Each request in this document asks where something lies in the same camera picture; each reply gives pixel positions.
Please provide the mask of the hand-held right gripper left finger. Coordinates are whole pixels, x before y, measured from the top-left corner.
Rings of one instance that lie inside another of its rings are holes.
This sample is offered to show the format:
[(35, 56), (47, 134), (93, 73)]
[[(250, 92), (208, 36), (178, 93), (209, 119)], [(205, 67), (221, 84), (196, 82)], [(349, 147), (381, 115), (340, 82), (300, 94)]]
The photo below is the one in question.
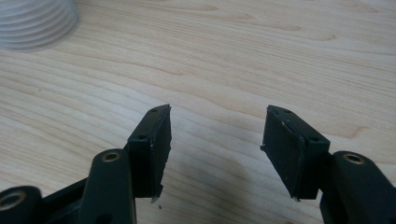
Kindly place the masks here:
[(162, 179), (171, 150), (170, 105), (151, 108), (127, 140), (133, 195), (157, 199), (163, 191)]

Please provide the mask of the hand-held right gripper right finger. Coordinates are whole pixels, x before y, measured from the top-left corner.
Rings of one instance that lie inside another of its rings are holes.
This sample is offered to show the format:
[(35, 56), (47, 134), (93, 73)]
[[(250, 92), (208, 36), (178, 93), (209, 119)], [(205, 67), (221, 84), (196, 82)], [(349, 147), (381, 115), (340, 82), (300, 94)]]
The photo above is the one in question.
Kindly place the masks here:
[(261, 150), (275, 167), (290, 197), (313, 200), (318, 195), (317, 169), (330, 141), (291, 110), (267, 107)]

